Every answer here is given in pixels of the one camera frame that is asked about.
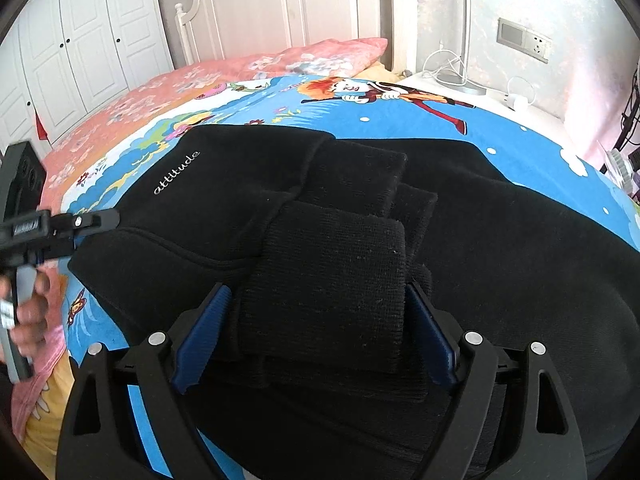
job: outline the metal bolt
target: metal bolt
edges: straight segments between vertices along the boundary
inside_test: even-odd
[[[545,352],[546,352],[546,348],[542,343],[538,343],[536,341],[536,342],[531,343],[531,351],[534,354],[544,355]]]
[[[479,345],[482,342],[482,336],[478,332],[467,332],[465,339],[467,343],[472,345]]]
[[[102,343],[91,343],[87,351],[89,355],[98,355],[102,351]]]
[[[166,336],[162,332],[153,332],[149,336],[149,344],[152,346],[161,345],[166,341]]]

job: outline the white door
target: white door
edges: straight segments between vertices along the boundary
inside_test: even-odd
[[[51,151],[46,140],[39,140],[33,103],[22,70],[18,28],[13,26],[0,44],[0,149],[21,140],[30,140],[43,158]]]
[[[129,89],[174,69],[155,0],[107,0]]]
[[[86,115],[66,55],[59,0],[30,0],[18,19],[27,85],[50,142]]]
[[[105,0],[60,0],[71,69],[87,111],[127,88]]]

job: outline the white headboard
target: white headboard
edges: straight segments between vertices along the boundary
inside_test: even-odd
[[[417,0],[391,0],[393,72],[415,72]],[[380,36],[386,0],[193,0],[175,21],[187,64]]]

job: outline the folded black clothing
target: folded black clothing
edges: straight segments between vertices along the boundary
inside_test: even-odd
[[[300,128],[200,126],[125,193],[120,226],[86,240],[69,267],[132,343],[167,330],[216,281],[231,286],[214,354],[221,377],[235,361],[244,381],[246,356],[394,373],[404,247],[415,251],[434,203],[399,185],[405,163],[404,153]],[[162,269],[170,280],[156,279]],[[401,382],[424,382],[411,373]],[[345,391],[359,390],[353,381]]]
[[[271,223],[242,284],[242,350],[394,372],[404,284],[400,222],[293,201]]]
[[[412,262],[415,252],[422,245],[437,200],[438,195],[435,193],[407,184],[398,186],[389,216],[404,226],[404,252],[407,264]]]
[[[299,200],[387,218],[405,163],[404,153],[328,140],[316,152]]]
[[[428,266],[434,306],[494,344],[545,343],[596,478],[640,415],[640,254],[580,213],[513,185],[467,142],[357,142],[405,152],[403,183],[438,194],[411,268],[417,275]],[[263,480],[408,480],[449,404],[433,384],[423,402],[222,382],[191,388],[187,400],[200,430]],[[486,465],[501,409],[497,386],[472,474]]]

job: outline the wall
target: wall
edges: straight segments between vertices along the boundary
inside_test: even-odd
[[[418,67],[440,41],[459,52],[462,0],[419,0],[418,9]],[[472,0],[471,13],[470,78],[505,91],[511,76],[525,77],[536,88],[536,105],[564,120],[578,155],[599,167],[602,150],[596,140],[612,146],[619,136],[620,113],[640,56],[640,41],[617,4],[613,0]],[[498,44],[498,18],[550,37],[549,64]],[[512,90],[526,92],[527,86],[514,82]]]

